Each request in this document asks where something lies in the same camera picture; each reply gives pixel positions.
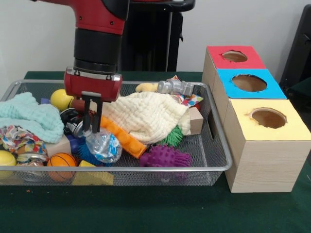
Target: red lid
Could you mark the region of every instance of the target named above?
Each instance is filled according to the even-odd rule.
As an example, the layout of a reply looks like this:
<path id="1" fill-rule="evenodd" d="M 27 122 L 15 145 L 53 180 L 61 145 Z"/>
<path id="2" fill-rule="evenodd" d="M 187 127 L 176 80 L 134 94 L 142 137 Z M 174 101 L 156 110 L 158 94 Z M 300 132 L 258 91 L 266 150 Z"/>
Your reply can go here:
<path id="1" fill-rule="evenodd" d="M 217 69 L 266 69 L 252 46 L 208 46 Z"/>

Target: orange basketball ball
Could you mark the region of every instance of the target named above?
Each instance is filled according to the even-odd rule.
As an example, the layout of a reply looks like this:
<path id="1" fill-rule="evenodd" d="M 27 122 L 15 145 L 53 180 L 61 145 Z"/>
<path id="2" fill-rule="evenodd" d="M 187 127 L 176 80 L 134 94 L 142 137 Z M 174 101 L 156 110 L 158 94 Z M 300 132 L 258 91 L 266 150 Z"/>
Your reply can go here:
<path id="1" fill-rule="evenodd" d="M 57 153 L 48 161 L 48 166 L 77 166 L 75 159 L 65 153 Z M 50 171 L 49 176 L 58 182 L 64 182 L 74 176 L 73 171 Z"/>

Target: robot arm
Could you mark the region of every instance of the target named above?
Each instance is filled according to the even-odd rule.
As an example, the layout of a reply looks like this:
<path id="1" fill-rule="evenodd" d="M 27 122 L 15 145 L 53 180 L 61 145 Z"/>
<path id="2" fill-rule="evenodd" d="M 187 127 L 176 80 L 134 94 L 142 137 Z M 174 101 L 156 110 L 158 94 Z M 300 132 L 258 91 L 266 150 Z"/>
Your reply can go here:
<path id="1" fill-rule="evenodd" d="M 91 124 L 90 101 L 97 103 L 92 130 L 99 132 L 103 101 L 115 101 L 121 89 L 122 76 L 116 70 L 130 0 L 40 1 L 67 5 L 74 10 L 74 65 L 66 70 L 65 89 L 68 95 L 85 100 L 85 131 Z"/>

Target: circular hole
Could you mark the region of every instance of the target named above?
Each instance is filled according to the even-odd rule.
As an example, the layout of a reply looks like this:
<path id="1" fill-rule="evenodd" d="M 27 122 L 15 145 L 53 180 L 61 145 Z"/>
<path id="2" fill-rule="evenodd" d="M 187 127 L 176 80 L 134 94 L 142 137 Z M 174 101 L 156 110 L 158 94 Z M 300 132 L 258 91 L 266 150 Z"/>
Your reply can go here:
<path id="1" fill-rule="evenodd" d="M 286 124 L 286 117 L 277 110 L 272 108 L 260 108 L 253 111 L 251 117 L 259 125 L 267 128 L 278 129 Z"/>
<path id="2" fill-rule="evenodd" d="M 223 58 L 231 62 L 246 62 L 247 61 L 247 56 L 245 54 L 238 52 L 238 51 L 234 51 L 234 50 L 223 53 Z"/>
<path id="3" fill-rule="evenodd" d="M 267 83 L 255 75 L 240 74 L 232 79 L 232 82 L 241 90 L 248 92 L 263 91 Z"/>

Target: shape sorter box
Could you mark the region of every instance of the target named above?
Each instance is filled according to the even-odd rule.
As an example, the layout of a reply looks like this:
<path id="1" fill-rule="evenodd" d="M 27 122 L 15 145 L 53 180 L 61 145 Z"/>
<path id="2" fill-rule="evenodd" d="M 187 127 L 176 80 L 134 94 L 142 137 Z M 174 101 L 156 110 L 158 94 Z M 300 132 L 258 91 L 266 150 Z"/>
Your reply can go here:
<path id="1" fill-rule="evenodd" d="M 224 131 L 233 193 L 291 192 L 311 149 L 311 133 L 289 100 L 231 99 Z"/>
<path id="2" fill-rule="evenodd" d="M 213 91 L 217 69 L 266 69 L 252 46 L 208 46 L 202 82 Z"/>
<path id="3" fill-rule="evenodd" d="M 267 69 L 218 69 L 213 96 L 224 123 L 229 99 L 286 99 Z"/>

